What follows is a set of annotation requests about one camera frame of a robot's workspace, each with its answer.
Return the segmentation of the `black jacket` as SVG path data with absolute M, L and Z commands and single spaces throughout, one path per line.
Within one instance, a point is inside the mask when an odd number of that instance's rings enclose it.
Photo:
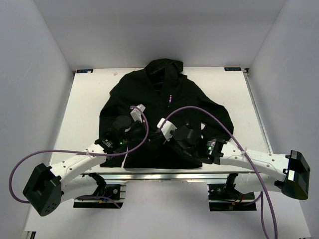
M 147 141 L 127 156 L 108 159 L 101 167 L 195 169 L 199 161 L 191 162 L 179 156 L 164 138 L 156 133 L 160 119 L 188 106 L 170 117 L 176 127 L 188 126 L 198 134 L 229 140 L 224 128 L 234 131 L 227 109 L 212 101 L 195 82 L 183 73 L 183 63 L 158 59 L 144 69 L 126 74 L 110 91 L 110 97 L 100 112 L 99 136 L 110 129 L 118 116 L 129 116 L 131 106 L 142 104 L 149 123 Z

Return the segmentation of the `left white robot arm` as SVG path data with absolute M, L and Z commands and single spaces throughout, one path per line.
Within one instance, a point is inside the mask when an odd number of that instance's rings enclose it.
M 114 202 L 107 197 L 105 179 L 85 172 L 108 158 L 134 152 L 146 141 L 149 125 L 144 114 L 119 116 L 110 129 L 84 151 L 70 151 L 72 157 L 49 166 L 37 165 L 23 195 L 42 217 L 70 199 Z

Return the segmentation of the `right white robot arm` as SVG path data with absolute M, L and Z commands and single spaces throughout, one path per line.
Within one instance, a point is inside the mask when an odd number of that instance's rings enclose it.
M 238 146 L 223 139 L 201 136 L 187 126 L 177 128 L 166 124 L 160 132 L 183 160 L 252 170 L 253 174 L 229 174 L 223 190 L 232 199 L 265 188 L 297 200 L 309 197 L 311 169 L 299 151 L 269 154 L 240 150 Z

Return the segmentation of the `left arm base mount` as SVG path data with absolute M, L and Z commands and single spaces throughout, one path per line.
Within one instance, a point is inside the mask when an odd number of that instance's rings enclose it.
M 97 173 L 83 175 L 93 179 L 97 187 L 91 195 L 83 195 L 74 200 L 73 208 L 120 209 L 126 196 L 125 183 L 108 183 Z

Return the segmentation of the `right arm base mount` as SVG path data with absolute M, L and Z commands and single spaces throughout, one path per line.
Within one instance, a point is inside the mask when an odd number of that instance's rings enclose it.
M 209 183 L 208 202 L 211 212 L 256 211 L 256 199 L 253 192 L 240 193 L 235 189 L 238 173 L 231 173 L 225 183 Z

